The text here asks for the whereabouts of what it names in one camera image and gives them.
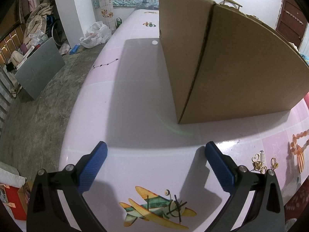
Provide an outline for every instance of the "table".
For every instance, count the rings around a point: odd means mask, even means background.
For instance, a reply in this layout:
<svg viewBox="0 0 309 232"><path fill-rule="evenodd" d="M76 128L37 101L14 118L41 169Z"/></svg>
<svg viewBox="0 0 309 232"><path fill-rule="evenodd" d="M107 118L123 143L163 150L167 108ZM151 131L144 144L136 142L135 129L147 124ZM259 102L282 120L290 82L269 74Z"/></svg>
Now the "table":
<svg viewBox="0 0 309 232"><path fill-rule="evenodd" d="M67 125L59 170L76 164L99 141L109 151L91 189L83 194L108 231L170 231L141 219L124 227L125 210L119 202L146 202L136 186L160 196L168 189L187 201L194 217L182 217L187 231L205 231L217 216L228 193L223 192L199 149L214 141L237 165L253 169L251 158L264 150L266 166L277 159L275 170L284 204L309 174L308 151L299 174L296 157L289 155L292 135L309 128L309 110L301 100L292 110L199 124L179 125L171 86L159 40L159 12L137 10L116 30L90 69ZM304 145L307 138L298 140ZM61 202L70 224L75 224L67 204ZM248 198L234 228L241 225Z"/></svg>

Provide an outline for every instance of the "cardboard box flap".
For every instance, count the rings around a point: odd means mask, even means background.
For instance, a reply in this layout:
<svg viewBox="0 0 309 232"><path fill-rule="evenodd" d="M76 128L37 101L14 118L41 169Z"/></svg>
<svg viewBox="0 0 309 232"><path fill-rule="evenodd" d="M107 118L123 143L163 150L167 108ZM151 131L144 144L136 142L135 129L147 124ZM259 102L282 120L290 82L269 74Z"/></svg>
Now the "cardboard box flap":
<svg viewBox="0 0 309 232"><path fill-rule="evenodd" d="M288 40L286 40L284 38L284 36L282 36L279 32L275 31L272 27L268 26L266 23L262 22L261 20L255 18L254 16L252 15L247 15L248 18L258 22L259 24L261 24L262 26L264 26L265 28L269 29L271 32L273 32L274 34L276 34L279 38L281 38L282 41L284 41L288 46L291 47L291 49L296 52L300 57L301 55L299 54L299 52L288 42Z"/></svg>
<svg viewBox="0 0 309 232"><path fill-rule="evenodd" d="M28 211L28 203L26 202L26 198L27 198L27 194L25 193L25 191L29 191L31 192L33 187L33 182L32 181L26 181L25 185L22 186L18 191L18 197L20 199L21 205L25 211L25 213L27 214Z"/></svg>
<svg viewBox="0 0 309 232"><path fill-rule="evenodd" d="M211 29L181 123L292 109L309 91L309 68L272 31L215 5Z"/></svg>
<svg viewBox="0 0 309 232"><path fill-rule="evenodd" d="M212 0L159 0L160 39L179 119L203 52Z"/></svg>

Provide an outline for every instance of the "metal screw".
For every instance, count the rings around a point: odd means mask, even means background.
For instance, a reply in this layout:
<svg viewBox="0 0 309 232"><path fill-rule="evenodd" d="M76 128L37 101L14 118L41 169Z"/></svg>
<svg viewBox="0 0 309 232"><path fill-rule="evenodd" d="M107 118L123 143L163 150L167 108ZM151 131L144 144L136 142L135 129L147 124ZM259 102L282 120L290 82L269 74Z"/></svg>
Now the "metal screw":
<svg viewBox="0 0 309 232"><path fill-rule="evenodd" d="M239 170L240 170L241 172L243 172L243 173L245 173L245 172L248 171L248 169L247 169L245 166L243 166L243 165L239 166L238 168L239 168Z"/></svg>
<svg viewBox="0 0 309 232"><path fill-rule="evenodd" d="M43 175L45 173L45 170L44 169L40 169L39 171L38 171L38 175Z"/></svg>
<svg viewBox="0 0 309 232"><path fill-rule="evenodd" d="M275 171L272 170L272 169L269 169L269 170L268 170L268 173L269 173L271 176L275 175Z"/></svg>
<svg viewBox="0 0 309 232"><path fill-rule="evenodd" d="M74 168L74 165L73 165L73 164L68 164L68 165L65 167L65 169L66 169L67 171L72 171L73 168Z"/></svg>

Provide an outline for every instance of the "pile of clothes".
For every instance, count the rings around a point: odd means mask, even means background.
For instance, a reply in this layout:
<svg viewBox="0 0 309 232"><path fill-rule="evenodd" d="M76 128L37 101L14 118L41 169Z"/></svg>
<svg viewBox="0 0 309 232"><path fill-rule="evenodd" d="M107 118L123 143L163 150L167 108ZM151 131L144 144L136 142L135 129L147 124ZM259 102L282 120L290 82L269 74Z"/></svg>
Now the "pile of clothes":
<svg viewBox="0 0 309 232"><path fill-rule="evenodd" d="M29 43L31 40L30 34L39 31L45 33L47 16L51 15L52 9L53 6L50 6L49 3L41 3L31 12L26 22L26 30L24 34L24 44L27 49L31 47L31 44Z"/></svg>

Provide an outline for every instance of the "cartoon airplane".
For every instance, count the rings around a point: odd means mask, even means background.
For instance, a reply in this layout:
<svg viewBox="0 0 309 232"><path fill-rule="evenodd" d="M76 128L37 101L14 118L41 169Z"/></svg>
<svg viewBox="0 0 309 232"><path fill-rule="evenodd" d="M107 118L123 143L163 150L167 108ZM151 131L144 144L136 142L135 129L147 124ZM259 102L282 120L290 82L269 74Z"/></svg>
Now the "cartoon airplane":
<svg viewBox="0 0 309 232"><path fill-rule="evenodd" d="M170 191L165 191L166 196L170 196L170 199L166 199L159 196L143 187L135 187L137 193L146 201L146 204L139 205L134 200L129 198L128 205L124 202L119 204L127 212L124 226L131 226L137 218L141 218L144 221L152 221L158 223L161 226L165 226L172 229L188 229L188 227L181 225L181 216L196 216L196 213L185 205L187 202L178 202L176 195L175 200L172 200ZM170 221L171 217L178 217L179 223Z"/></svg>

